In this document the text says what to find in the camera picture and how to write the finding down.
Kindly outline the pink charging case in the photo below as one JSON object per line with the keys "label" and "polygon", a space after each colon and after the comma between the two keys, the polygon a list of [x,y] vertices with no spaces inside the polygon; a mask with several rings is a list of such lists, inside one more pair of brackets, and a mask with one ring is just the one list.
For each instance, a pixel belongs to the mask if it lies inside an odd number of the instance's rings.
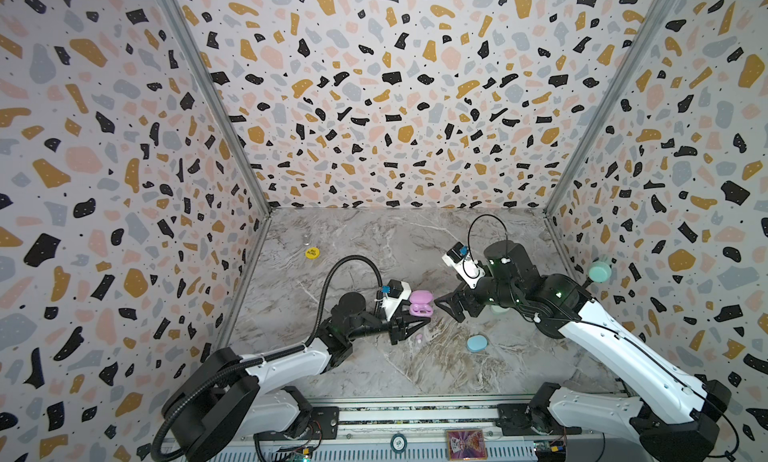
{"label": "pink charging case", "polygon": [[409,297],[409,313],[415,317],[431,318],[434,313],[433,294],[428,290],[413,291]]}

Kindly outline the blue charging case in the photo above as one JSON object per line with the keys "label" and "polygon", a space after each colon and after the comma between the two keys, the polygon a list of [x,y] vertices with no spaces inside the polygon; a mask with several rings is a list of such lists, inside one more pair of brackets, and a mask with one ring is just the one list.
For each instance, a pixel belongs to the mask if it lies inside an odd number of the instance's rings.
{"label": "blue charging case", "polygon": [[466,347],[472,353],[484,351],[488,347],[488,339],[480,334],[472,335],[467,339]]}

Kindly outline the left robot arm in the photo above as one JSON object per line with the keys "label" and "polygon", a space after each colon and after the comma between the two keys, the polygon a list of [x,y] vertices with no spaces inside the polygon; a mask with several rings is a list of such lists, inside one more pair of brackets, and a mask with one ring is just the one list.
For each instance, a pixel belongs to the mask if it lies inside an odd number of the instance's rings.
{"label": "left robot arm", "polygon": [[375,311],[349,292],[332,307],[314,340],[281,351],[245,356],[225,347],[210,355],[169,397],[150,448],[155,461],[209,461],[241,435],[303,435],[313,408],[294,381],[338,367],[355,340],[385,333],[391,344],[411,337],[432,317],[430,304],[381,293]]}

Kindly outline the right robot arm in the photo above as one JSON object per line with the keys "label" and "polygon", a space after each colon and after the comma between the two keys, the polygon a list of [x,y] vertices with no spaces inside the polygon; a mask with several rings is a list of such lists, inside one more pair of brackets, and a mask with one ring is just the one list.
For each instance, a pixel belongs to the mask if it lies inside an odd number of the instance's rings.
{"label": "right robot arm", "polygon": [[570,277],[540,274],[519,243],[495,242],[480,262],[457,243],[442,260],[461,283],[435,303],[454,320],[477,317],[487,307],[513,310],[543,335],[578,344],[631,391],[619,397],[545,383],[523,415],[502,418],[502,428],[520,424],[542,435],[571,428],[601,432],[638,444],[657,461],[718,458],[718,423],[731,400],[724,384],[702,381],[667,361]]}

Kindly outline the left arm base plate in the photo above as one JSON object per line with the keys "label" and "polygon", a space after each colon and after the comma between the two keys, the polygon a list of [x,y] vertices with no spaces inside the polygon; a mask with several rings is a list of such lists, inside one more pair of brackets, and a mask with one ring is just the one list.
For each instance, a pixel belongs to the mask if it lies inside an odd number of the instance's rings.
{"label": "left arm base plate", "polygon": [[270,430],[258,433],[262,441],[307,442],[311,440],[335,440],[338,435],[340,408],[338,406],[313,407],[301,412],[298,419],[283,431]]}

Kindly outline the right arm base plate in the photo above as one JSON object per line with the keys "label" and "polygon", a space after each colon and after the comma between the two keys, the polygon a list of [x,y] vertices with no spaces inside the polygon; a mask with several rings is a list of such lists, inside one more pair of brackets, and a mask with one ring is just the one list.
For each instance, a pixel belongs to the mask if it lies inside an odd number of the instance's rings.
{"label": "right arm base plate", "polygon": [[544,406],[506,403],[499,404],[497,411],[495,425],[504,436],[570,436],[582,433],[580,427],[565,427],[558,423]]}

